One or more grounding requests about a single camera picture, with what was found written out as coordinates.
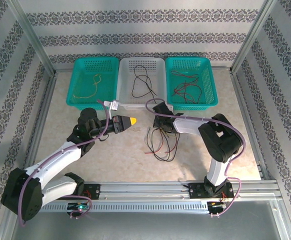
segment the white basket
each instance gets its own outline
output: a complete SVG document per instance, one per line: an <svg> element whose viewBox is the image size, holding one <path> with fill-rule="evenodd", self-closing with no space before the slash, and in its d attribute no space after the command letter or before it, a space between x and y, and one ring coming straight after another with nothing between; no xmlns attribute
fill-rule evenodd
<svg viewBox="0 0 291 240"><path fill-rule="evenodd" d="M134 85L134 80L136 75L147 75L151 80L151 89L155 92L155 98L167 100L167 82L166 82L166 65L162 58L157 57L127 57L120 61L118 79L117 79L117 89L116 89L116 100L120 102L120 106L123 106L128 110L144 109L146 102L152 99L151 93L143 97L133 97L132 89L134 86L133 94L135 96L141 96L149 92L147 85L136 80ZM146 80L145 76L140 76L142 80ZM154 107L156 104L152 102L149 107Z"/></svg>

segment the beige floor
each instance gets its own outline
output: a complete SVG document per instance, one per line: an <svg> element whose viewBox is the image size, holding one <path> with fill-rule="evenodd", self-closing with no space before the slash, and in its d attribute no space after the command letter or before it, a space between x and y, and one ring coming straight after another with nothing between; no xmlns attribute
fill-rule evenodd
<svg viewBox="0 0 291 240"><path fill-rule="evenodd" d="M213 70L219 104L206 111L185 112L189 116L212 117L224 114L230 123L239 129L247 142L244 155L235 161L228 175L242 180L259 180L258 167L251 149L238 101L225 68ZM59 73L51 105L45 122L36 162L57 150L77 124L80 111L66 104L71 78L70 72ZM66 167L59 176L73 172L85 181L185 181L203 180L209 169L211 157L198 136L183 133L177 154L172 162L160 162L148 151L145 144L147 128L152 126L154 116L146 110L127 111L119 109L112 115L136 117L137 123L120 134L111 134L105 142L97 142L80 160ZM105 113L98 111L98 118Z"/></svg>

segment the table surface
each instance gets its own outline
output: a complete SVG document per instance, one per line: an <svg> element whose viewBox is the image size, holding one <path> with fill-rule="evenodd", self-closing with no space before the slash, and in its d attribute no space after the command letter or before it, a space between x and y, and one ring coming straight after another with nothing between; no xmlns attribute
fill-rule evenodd
<svg viewBox="0 0 291 240"><path fill-rule="evenodd" d="M66 104L71 72L60 72L57 77L48 115L44 125L35 162L56 151L71 134L77 124L80 111ZM233 162L228 176L242 180L260 180L256 160L250 145L246 127L227 68L213 69L219 103L206 111L183 111L188 116L212 117L217 113L226 116L229 122L245 137L246 150ZM100 120L104 111L97 111ZM153 125L154 116L146 110L125 110L119 107L112 115L137 118L137 123L123 133L110 134L109 138L97 141L94 147L80 160L67 166L58 177L73 172L85 181L95 182L138 182L138 181L187 181L203 180L210 167L209 155L201 137L182 133L177 153L172 162L161 162L149 151L145 139L148 127ZM154 145L160 143L157 132ZM171 145L175 137L170 137ZM164 145L158 153L165 155Z"/></svg>

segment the damask wallpaper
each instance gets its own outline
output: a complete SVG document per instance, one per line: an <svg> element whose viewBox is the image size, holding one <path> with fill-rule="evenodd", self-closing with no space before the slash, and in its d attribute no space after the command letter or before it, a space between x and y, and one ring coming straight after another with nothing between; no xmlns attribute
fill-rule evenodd
<svg viewBox="0 0 291 240"><path fill-rule="evenodd" d="M8 174L23 167L50 76L0 0L0 200ZM0 203L0 223L5 208Z"/></svg>
<svg viewBox="0 0 291 240"><path fill-rule="evenodd" d="M20 0L56 69L83 56L202 56L230 67L263 2Z"/></svg>
<svg viewBox="0 0 291 240"><path fill-rule="evenodd" d="M291 219L291 0L276 3L236 77Z"/></svg>

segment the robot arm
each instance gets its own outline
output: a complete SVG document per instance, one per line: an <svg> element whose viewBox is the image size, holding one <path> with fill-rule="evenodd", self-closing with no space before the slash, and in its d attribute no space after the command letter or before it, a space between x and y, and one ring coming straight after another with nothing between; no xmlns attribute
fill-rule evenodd
<svg viewBox="0 0 291 240"><path fill-rule="evenodd" d="M156 105L156 113L173 115L164 102ZM218 113L212 117L230 125L227 118ZM188 133L201 136L205 146L212 157L209 171L204 178L204 188L208 196L214 197L226 185L226 168L229 160L238 153L243 145L241 138L230 128L211 122L188 118L171 118L155 116L153 127L162 128L166 132Z"/></svg>
<svg viewBox="0 0 291 240"><path fill-rule="evenodd" d="M84 180L72 172L65 176L51 181L59 172L61 172L69 164L79 160L94 145L90 142L81 146L75 146L98 136L106 125L105 120L97 118L97 112L93 108L84 109L77 120L78 124L74 127L72 134L66 139L66 142L60 149L52 153L50 156L61 151L60 154L53 157L42 169L38 171L38 167L47 158L33 166L24 170L20 168L14 169L7 180L2 194L1 203L15 214L18 214L18 203L21 189L29 176L36 171L32 179L26 185L22 200L22 219L28 221L32 219L41 209L42 206L66 195L81 196L84 189ZM110 133L121 133L136 123L136 119L128 116L113 116L109 120L107 130L104 135Z"/></svg>

